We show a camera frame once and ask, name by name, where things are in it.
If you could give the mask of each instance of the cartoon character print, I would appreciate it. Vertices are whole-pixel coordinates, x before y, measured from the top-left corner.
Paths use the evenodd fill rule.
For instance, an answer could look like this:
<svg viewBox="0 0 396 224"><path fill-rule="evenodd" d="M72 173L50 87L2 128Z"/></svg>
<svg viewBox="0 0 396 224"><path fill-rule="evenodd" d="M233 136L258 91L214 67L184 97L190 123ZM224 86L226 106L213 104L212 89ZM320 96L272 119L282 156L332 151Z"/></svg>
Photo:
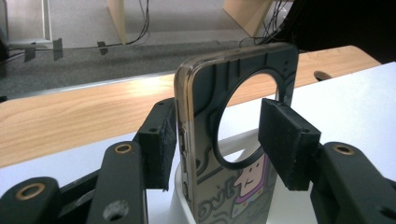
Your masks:
<svg viewBox="0 0 396 224"><path fill-rule="evenodd" d="M239 216L252 202L263 193L265 169L268 157L264 154L253 164L244 168L233 185L240 185L239 195L233 204L232 217Z"/></svg>

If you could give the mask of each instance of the wooden table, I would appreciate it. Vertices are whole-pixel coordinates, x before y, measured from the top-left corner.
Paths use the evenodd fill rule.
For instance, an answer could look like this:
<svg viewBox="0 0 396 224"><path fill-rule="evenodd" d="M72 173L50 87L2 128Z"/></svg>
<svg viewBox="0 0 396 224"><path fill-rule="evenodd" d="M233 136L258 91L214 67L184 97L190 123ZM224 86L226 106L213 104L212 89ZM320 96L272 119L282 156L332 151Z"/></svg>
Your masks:
<svg viewBox="0 0 396 224"><path fill-rule="evenodd" d="M352 46L302 53L295 86L317 82L315 71L339 77L378 65ZM273 94L275 83L262 77L238 89L231 104ZM174 96L173 80L147 77L0 104L0 167L136 132L156 102Z"/></svg>

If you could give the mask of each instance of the gray floor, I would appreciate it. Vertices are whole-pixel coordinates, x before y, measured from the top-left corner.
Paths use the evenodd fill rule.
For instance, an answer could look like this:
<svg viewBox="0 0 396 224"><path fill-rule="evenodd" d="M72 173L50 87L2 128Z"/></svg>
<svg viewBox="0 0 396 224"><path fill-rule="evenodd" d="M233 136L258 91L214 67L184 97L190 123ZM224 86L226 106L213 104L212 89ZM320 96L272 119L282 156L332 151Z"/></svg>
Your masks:
<svg viewBox="0 0 396 224"><path fill-rule="evenodd" d="M120 43L106 0L50 0L52 38L62 39L64 56L54 61L53 52L44 50L29 62L22 54L1 63L0 95L172 71L187 58L236 49L248 35L222 9L222 2L151 0L149 34L135 45L111 48L101 55L99 49L68 49L95 47L97 41ZM125 8L127 41L132 41L143 25L142 8L138 0L125 0Z"/></svg>

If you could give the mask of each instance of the phone case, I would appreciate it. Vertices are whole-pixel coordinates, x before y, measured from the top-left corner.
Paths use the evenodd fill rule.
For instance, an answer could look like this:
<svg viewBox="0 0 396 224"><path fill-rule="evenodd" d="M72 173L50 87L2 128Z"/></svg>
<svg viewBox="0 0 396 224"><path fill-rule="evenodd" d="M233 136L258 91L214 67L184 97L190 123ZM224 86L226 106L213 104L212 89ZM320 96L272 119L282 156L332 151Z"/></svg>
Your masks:
<svg viewBox="0 0 396 224"><path fill-rule="evenodd" d="M276 99L290 105L297 62L297 48L275 43L209 54L178 68L183 193L197 223L265 223L276 171L262 148L243 161L225 161L219 154L219 123L235 90L259 73L275 80Z"/></svg>

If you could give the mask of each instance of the bolt hole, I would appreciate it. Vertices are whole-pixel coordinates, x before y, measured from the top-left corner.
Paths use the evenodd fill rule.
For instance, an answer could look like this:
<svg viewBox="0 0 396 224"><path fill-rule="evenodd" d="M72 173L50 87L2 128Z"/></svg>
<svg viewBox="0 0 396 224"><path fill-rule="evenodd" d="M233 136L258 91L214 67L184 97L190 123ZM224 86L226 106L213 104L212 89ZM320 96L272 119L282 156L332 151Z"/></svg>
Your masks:
<svg viewBox="0 0 396 224"><path fill-rule="evenodd" d="M117 221L126 217L129 212L129 204L126 201L115 201L110 203L103 212L103 218L106 221Z"/></svg>
<svg viewBox="0 0 396 224"><path fill-rule="evenodd" d="M114 150L119 154L125 154L127 152L132 151L132 146L128 144L122 144L117 146Z"/></svg>
<svg viewBox="0 0 396 224"><path fill-rule="evenodd" d="M24 201L24 200L29 200L31 198L34 198L38 194L40 194L46 186L42 183L34 183L31 185L28 185L24 187L23 189L20 189L16 197L17 199Z"/></svg>
<svg viewBox="0 0 396 224"><path fill-rule="evenodd" d="M391 209L389 209L389 208L387 208L387 207L381 207L381 208L379 209L379 212L380 212L384 217L387 217L387 218L392 219L392 220L396 220L396 212L393 211L393 210L391 210Z"/></svg>
<svg viewBox="0 0 396 224"><path fill-rule="evenodd" d="M353 155L355 153L352 148L344 147L344 146L334 147L334 150L348 156Z"/></svg>

